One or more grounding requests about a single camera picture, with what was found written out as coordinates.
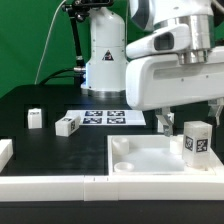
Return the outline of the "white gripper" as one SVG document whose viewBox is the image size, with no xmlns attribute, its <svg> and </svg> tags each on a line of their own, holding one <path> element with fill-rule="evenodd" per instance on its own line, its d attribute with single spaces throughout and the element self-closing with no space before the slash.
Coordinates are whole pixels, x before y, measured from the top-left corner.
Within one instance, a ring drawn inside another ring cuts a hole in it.
<svg viewBox="0 0 224 224">
<path fill-rule="evenodd" d="M 190 45 L 186 24 L 161 28 L 126 47 L 126 100 L 135 110 L 153 110 L 164 135 L 173 135 L 172 106 L 208 101 L 208 116 L 220 125 L 224 109 L 224 47 L 214 48 L 208 61 L 182 65 L 178 53 Z"/>
</svg>

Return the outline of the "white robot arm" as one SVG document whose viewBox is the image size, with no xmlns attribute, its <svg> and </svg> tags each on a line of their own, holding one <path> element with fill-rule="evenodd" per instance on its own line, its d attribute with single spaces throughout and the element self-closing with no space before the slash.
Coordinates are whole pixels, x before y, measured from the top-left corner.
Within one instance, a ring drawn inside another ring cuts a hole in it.
<svg viewBox="0 0 224 224">
<path fill-rule="evenodd" d="M 135 110 L 155 110 L 173 133 L 170 108 L 206 101 L 209 114 L 224 109 L 224 46 L 214 45 L 215 0 L 129 0 L 132 21 L 149 33 L 126 44 L 125 25 L 92 3 L 91 59 L 82 85 L 93 96 L 126 93 Z"/>
</svg>

